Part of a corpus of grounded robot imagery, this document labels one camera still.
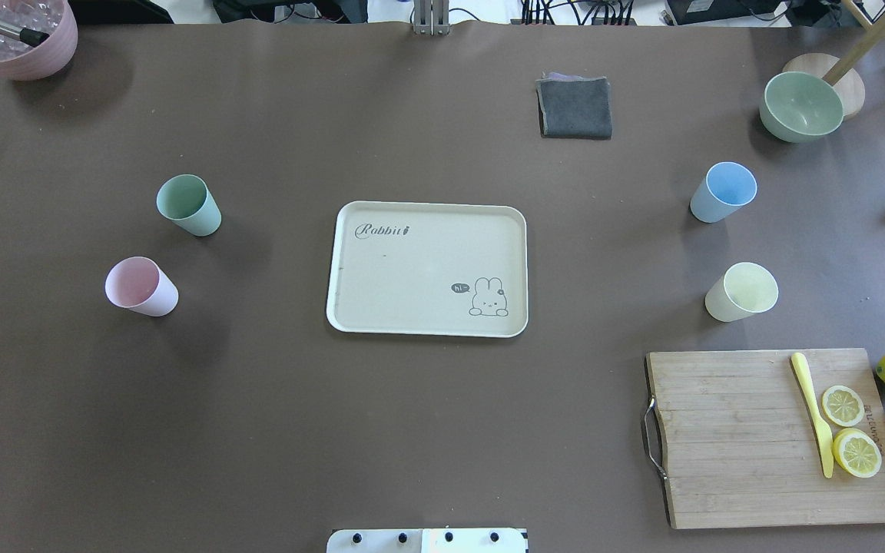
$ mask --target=lemon slice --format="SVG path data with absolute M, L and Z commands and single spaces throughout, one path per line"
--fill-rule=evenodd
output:
M 846 386 L 832 386 L 821 395 L 825 416 L 839 426 L 856 426 L 863 420 L 863 399 Z
M 839 431 L 832 441 L 832 453 L 841 468 L 860 478 L 876 475 L 883 462 L 883 456 L 872 438 L 857 428 Z

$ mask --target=wooden cutting board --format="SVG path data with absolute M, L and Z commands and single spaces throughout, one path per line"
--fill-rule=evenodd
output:
M 832 479 L 822 476 L 794 351 L 648 354 L 672 528 L 885 522 L 885 414 L 867 351 L 801 350 L 819 402 L 836 384 L 863 398 L 857 428 L 883 455 L 872 478 L 836 463 Z

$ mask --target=gray towel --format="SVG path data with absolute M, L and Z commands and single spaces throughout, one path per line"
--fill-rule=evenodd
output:
M 604 140 L 614 134 L 610 81 L 550 73 L 538 80 L 542 136 Z

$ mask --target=knife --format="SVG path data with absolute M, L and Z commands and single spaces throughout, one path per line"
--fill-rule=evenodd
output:
M 794 367 L 794 375 L 797 376 L 797 384 L 801 386 L 801 395 L 808 406 L 808 414 L 811 415 L 811 425 L 814 427 L 814 437 L 818 441 L 818 452 L 821 454 L 821 471 L 826 478 L 832 477 L 832 469 L 835 469 L 835 458 L 832 456 L 832 427 L 821 418 L 818 412 L 818 402 L 814 398 L 814 384 L 811 382 L 811 371 L 808 369 L 808 360 L 803 353 L 791 355 L 791 366 Z

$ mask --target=cutting board handle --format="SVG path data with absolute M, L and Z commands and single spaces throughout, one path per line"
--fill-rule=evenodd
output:
M 647 409 L 644 409 L 644 416 L 643 416 L 643 418 L 641 420 L 641 424 L 640 424 L 640 432 L 641 432 L 641 436 L 644 438 L 644 452 L 646 452 L 646 454 L 647 454 L 647 459 L 651 460 L 651 463 L 652 463 L 652 465 L 654 465 L 654 468 L 658 470 L 658 476 L 661 476 L 661 481 L 665 482 L 668 480 L 668 473 L 665 472 L 665 470 L 661 467 L 661 463 L 657 459 L 654 459 L 654 454 L 651 449 L 651 442 L 653 442 L 654 440 L 651 439 L 651 433 L 648 430 L 648 424 L 647 424 L 647 416 L 650 413 L 654 413 L 655 421 L 657 421 L 657 417 L 658 417 L 657 408 L 658 408 L 657 399 L 655 399 L 654 396 L 651 396 L 651 398 L 647 402 Z M 659 444 L 658 448 L 660 448 L 661 441 L 658 440 L 657 442 Z

